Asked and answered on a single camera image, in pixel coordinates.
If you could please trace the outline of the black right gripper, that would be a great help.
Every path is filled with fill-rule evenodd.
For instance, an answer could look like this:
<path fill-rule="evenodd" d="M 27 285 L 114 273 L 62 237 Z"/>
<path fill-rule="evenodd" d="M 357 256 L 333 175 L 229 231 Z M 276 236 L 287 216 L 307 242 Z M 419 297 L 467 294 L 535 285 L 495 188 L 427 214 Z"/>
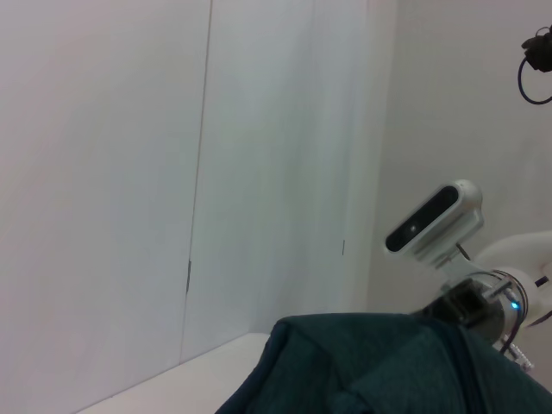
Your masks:
<path fill-rule="evenodd" d="M 487 300 L 483 287 L 465 279 L 413 315 L 459 325 L 495 343 L 503 335 L 503 307 L 498 299 Z"/>

